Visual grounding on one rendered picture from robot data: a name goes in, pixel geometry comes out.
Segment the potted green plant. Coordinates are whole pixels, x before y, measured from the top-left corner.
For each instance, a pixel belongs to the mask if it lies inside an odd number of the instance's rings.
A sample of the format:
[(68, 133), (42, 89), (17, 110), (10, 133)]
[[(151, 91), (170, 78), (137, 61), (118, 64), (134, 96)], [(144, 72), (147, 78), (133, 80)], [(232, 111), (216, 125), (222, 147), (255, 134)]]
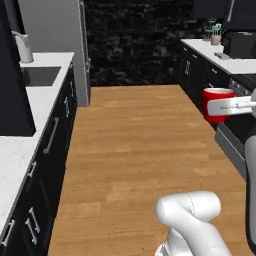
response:
[(217, 46), (221, 42), (222, 34), (225, 32), (221, 23), (216, 23), (211, 27), (211, 44)]

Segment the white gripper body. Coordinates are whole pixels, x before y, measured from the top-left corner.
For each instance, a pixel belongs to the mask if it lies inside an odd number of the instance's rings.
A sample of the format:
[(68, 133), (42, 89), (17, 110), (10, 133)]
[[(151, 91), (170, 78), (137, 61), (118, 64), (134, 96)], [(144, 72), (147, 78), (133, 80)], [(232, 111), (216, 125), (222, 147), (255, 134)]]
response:
[(210, 116), (240, 115), (251, 113), (253, 101), (250, 96), (210, 100), (207, 111)]

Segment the black countertop appliance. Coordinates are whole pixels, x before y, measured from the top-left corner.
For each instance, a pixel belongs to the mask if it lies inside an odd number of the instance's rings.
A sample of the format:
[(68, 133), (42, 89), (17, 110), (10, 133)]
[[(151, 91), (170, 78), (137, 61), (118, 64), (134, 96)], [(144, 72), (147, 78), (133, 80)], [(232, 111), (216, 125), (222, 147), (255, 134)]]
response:
[(229, 32), (222, 37), (223, 52), (233, 59), (256, 59), (256, 33)]

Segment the black wall cabinets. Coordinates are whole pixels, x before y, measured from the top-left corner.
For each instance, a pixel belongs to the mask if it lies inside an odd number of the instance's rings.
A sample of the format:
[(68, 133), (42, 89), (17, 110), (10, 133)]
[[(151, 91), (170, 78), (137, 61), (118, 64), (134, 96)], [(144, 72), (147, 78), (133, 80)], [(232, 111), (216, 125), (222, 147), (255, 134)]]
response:
[(192, 17), (222, 19), (232, 31), (256, 31), (256, 0), (194, 0)]

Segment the dark sink basin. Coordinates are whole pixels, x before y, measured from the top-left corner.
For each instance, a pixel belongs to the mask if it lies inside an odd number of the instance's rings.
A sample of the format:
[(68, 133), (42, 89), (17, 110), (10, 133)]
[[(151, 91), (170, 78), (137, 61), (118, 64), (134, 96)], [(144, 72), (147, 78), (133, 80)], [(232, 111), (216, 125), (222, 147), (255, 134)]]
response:
[(23, 80), (26, 87), (52, 86), (60, 67), (22, 67)]

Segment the red cup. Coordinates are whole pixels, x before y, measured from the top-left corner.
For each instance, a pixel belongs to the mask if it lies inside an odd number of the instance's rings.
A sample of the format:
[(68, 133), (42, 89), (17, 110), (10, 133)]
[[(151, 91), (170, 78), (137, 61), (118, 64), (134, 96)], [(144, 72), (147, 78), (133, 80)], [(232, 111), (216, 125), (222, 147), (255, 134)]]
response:
[(202, 91), (202, 113), (204, 119), (210, 123), (222, 123), (228, 116), (210, 116), (207, 110), (207, 103), (210, 100), (232, 98), (235, 96), (235, 92), (232, 89), (226, 88), (205, 88)]

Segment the black base cabinet run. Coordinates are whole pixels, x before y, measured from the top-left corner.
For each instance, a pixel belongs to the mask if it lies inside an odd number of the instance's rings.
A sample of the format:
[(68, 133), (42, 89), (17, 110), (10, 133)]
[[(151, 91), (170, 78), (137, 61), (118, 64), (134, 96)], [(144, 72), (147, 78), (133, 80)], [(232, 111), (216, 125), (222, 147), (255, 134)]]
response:
[[(70, 81), (73, 81), (74, 97), (71, 97)], [(69, 100), (69, 118), (66, 118), (65, 115), (64, 99), (66, 96)], [(42, 136), (38, 142), (36, 153), (30, 161), (28, 172), (34, 161), (37, 161), (37, 167), (32, 178), (28, 176), (27, 172), (21, 193), (11, 215), (10, 221), (14, 219), (15, 226), (7, 247), (1, 246), (1, 240), (7, 229), (0, 239), (0, 256), (47, 255), (53, 223), (59, 205), (76, 108), (77, 99), (74, 74), (73, 70), (69, 69), (59, 89), (59, 94), (55, 99), (53, 108), (48, 115), (47, 122), (44, 125)], [(50, 153), (44, 154), (43, 149), (48, 144), (55, 117), (59, 117), (58, 128)], [(35, 223), (29, 213), (29, 209), (32, 206), (34, 207), (35, 215), (40, 226), (39, 234), (35, 231)], [(30, 218), (33, 231), (37, 238), (37, 245), (32, 243), (30, 231), (25, 225), (28, 217)]]

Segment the black wall cabinet door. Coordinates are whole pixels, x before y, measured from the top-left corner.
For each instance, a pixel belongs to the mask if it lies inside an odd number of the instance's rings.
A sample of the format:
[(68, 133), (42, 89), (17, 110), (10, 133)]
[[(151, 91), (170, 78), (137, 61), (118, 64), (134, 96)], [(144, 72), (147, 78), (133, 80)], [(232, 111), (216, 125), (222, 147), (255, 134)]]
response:
[(33, 136), (36, 132), (18, 51), (0, 0), (0, 136)]

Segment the grey fridge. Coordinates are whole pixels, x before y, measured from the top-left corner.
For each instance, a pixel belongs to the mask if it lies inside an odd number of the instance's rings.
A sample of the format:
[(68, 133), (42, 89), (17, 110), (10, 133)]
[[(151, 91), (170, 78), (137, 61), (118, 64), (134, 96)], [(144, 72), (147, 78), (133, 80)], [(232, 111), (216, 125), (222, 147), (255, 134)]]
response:
[(18, 0), (22, 21), (34, 52), (74, 52), (79, 106), (91, 98), (85, 0)]

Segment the black oven with hob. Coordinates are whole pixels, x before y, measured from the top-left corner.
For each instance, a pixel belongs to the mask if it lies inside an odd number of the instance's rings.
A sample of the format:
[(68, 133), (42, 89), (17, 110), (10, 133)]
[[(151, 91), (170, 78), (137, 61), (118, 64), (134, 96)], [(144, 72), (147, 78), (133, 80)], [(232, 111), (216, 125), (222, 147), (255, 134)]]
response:
[[(250, 96), (256, 88), (256, 74), (234, 74), (231, 76), (229, 89), (237, 97)], [(246, 178), (244, 144), (256, 119), (251, 114), (234, 115), (217, 126), (215, 140), (224, 151), (239, 174)]]

